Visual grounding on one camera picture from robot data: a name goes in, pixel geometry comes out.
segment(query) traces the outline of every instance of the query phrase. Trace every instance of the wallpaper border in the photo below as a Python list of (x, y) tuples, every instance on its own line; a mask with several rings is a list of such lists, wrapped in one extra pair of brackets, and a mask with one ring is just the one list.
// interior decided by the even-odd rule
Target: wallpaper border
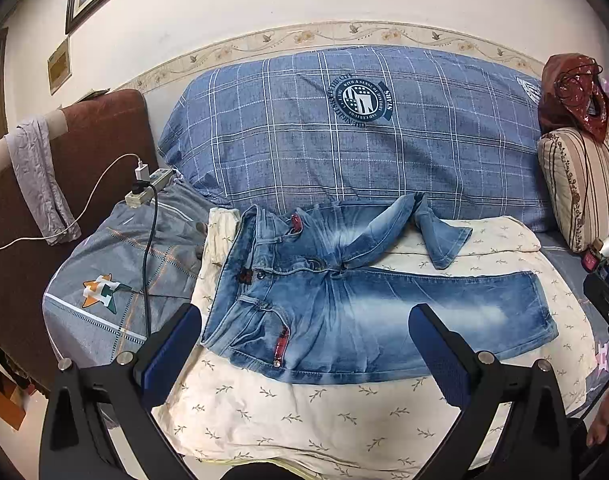
[(187, 75), (219, 66), (307, 50), (363, 44), (415, 46), (502, 63), (540, 78), (544, 63), (507, 46), (462, 32), (399, 22), (337, 21), (287, 25), (250, 32), (175, 57), (116, 88), (143, 94)]

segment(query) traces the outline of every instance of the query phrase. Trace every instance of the silver bolt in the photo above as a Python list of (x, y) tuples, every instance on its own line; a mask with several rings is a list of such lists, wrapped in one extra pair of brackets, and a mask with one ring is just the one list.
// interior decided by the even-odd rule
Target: silver bolt
[(490, 365), (495, 360), (496, 358), (491, 352), (485, 351), (478, 354), (478, 361), (480, 361), (483, 365)]
[(71, 368), (71, 365), (73, 364), (73, 361), (71, 361), (68, 357), (65, 357), (64, 359), (60, 359), (58, 361), (58, 369), (63, 372), (65, 370), (69, 370), (69, 368)]
[(546, 359), (539, 359), (538, 360), (538, 368), (540, 368), (540, 370), (542, 370), (544, 372), (550, 372), (551, 371), (551, 363), (549, 361), (547, 361)]
[(119, 365), (128, 365), (133, 360), (133, 352), (120, 352), (120, 354), (118, 354), (118, 357), (116, 357), (116, 361), (118, 361)]

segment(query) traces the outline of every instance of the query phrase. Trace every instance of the striped pillow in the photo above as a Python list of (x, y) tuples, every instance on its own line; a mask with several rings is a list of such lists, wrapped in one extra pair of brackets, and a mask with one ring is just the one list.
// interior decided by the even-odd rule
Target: striped pillow
[(604, 240), (609, 235), (609, 127), (603, 144), (574, 128), (549, 132), (538, 142), (538, 160), (571, 250), (579, 253), (595, 238)]

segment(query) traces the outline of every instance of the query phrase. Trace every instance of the red shiny bag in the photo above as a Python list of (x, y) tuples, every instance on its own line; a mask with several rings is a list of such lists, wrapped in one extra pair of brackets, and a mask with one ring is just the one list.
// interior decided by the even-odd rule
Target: red shiny bag
[(600, 87), (602, 68), (592, 57), (557, 54), (543, 70), (538, 121), (542, 134), (571, 126), (603, 142), (609, 122), (609, 99)]

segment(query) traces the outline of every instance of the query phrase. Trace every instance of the leaf patterned sheet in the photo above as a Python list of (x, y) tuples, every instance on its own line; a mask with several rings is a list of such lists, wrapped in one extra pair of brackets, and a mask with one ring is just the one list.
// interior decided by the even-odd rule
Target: leaf patterned sheet
[[(192, 303), (206, 319), (240, 215), (214, 208)], [(532, 270), (538, 274), (559, 336), (515, 358), (555, 369), (567, 412), (585, 400), (595, 368), (591, 326), (565, 281), (539, 252), (540, 243), (511, 217), (447, 221), (473, 228), (454, 263), (436, 270), (421, 235), (409, 229), (376, 265), (448, 276)], [(509, 410), (503, 404), (473, 465), (489, 460)], [(456, 420), (432, 377), (369, 384), (287, 384), (233, 367), (196, 346), (155, 420), (181, 454), (231, 464), (270, 460), (310, 479), (411, 479)]]

